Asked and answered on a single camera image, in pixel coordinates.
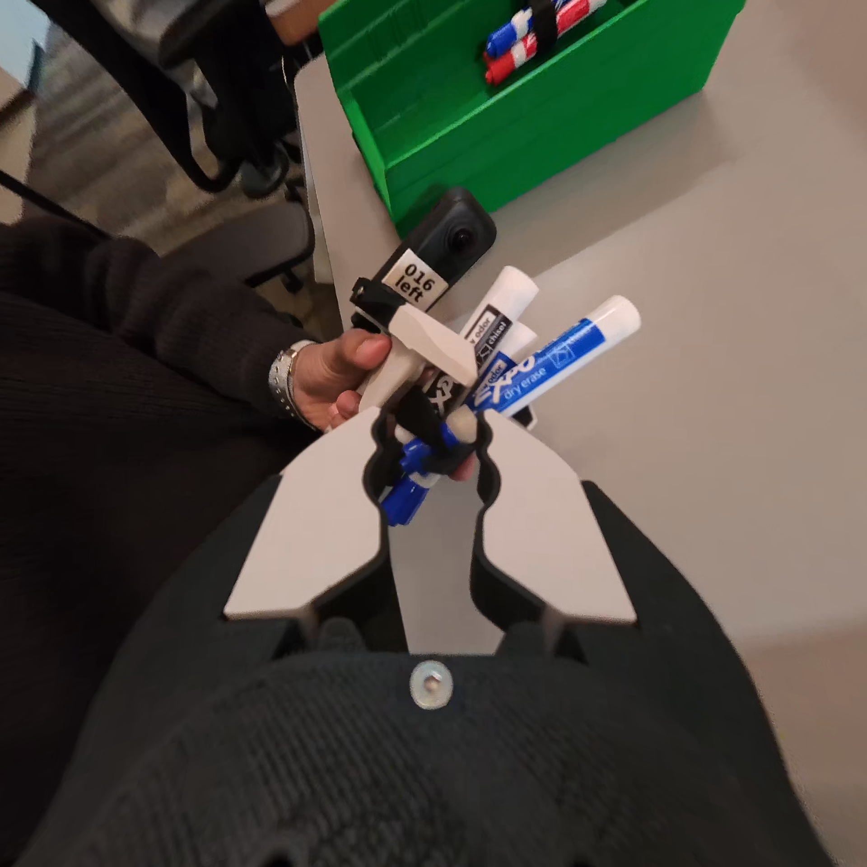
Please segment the green plastic bin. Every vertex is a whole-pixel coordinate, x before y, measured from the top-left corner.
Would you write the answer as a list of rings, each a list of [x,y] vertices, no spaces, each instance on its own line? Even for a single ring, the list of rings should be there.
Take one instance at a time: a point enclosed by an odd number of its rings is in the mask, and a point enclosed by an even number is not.
[[[320,15],[337,98],[401,236],[447,189],[496,211],[700,92],[745,2],[608,2],[490,86],[486,38],[527,4],[343,1]]]

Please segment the red dry erase marker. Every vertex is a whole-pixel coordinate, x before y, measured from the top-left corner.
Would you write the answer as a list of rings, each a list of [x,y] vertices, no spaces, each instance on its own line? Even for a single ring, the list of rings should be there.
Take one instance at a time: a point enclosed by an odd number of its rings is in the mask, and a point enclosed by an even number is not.
[[[486,83],[490,86],[499,86],[529,61],[546,56],[557,46],[562,37],[603,9],[607,3],[607,1],[569,1],[569,4],[559,11],[558,40],[547,53],[540,55],[536,53],[536,38],[533,32],[497,59],[489,58],[484,50]]]

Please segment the grey desk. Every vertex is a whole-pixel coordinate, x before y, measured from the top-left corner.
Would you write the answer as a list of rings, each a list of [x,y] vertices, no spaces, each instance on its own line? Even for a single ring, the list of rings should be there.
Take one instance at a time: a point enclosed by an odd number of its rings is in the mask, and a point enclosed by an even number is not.
[[[748,666],[840,861],[865,833],[865,2],[745,2],[703,89],[493,211],[431,314],[505,266],[546,344],[637,333],[533,400],[535,436],[688,579]],[[401,243],[325,55],[295,82],[341,316]]]

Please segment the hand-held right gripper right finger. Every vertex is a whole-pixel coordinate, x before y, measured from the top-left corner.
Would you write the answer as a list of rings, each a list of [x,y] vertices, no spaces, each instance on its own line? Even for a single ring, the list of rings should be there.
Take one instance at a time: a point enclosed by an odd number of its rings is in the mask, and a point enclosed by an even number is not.
[[[577,624],[635,627],[634,604],[571,466],[492,410],[479,416],[477,453],[470,592],[479,613],[503,633],[536,624],[548,649]]]

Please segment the pale wooden-edged desk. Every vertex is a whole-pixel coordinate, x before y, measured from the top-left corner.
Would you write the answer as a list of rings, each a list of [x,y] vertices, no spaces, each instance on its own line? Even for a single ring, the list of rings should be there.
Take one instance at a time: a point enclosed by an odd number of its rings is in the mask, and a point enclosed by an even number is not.
[[[294,46],[317,31],[319,16],[336,1],[265,1],[264,9],[285,46]]]

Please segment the silver wristwatch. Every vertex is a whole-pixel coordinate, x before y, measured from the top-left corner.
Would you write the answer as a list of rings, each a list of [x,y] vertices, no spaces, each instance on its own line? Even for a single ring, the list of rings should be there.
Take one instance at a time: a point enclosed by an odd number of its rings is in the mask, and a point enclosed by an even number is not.
[[[316,345],[318,345],[317,341],[304,339],[293,343],[285,350],[281,350],[271,364],[268,374],[271,396],[283,414],[312,430],[318,428],[298,409],[295,400],[294,372],[300,353],[306,348]]]

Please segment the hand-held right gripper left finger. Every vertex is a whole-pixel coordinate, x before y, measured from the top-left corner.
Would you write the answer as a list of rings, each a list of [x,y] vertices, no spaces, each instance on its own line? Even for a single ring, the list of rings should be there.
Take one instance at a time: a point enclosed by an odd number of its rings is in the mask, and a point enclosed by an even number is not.
[[[345,618],[370,648],[392,649],[387,527],[367,472],[380,421],[378,409],[364,410],[280,473],[224,605],[227,620],[293,620],[312,637]]]

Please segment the black dry erase marker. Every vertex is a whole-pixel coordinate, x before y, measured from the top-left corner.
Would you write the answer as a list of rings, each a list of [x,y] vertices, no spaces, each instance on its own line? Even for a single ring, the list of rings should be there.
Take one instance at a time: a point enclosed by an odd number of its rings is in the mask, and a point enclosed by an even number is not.
[[[440,420],[445,420],[478,386],[537,293],[535,282],[518,268],[505,266],[500,272],[460,332],[461,339],[471,346],[476,364],[471,385],[460,384],[454,376],[441,369],[429,374],[422,382],[421,393]]]

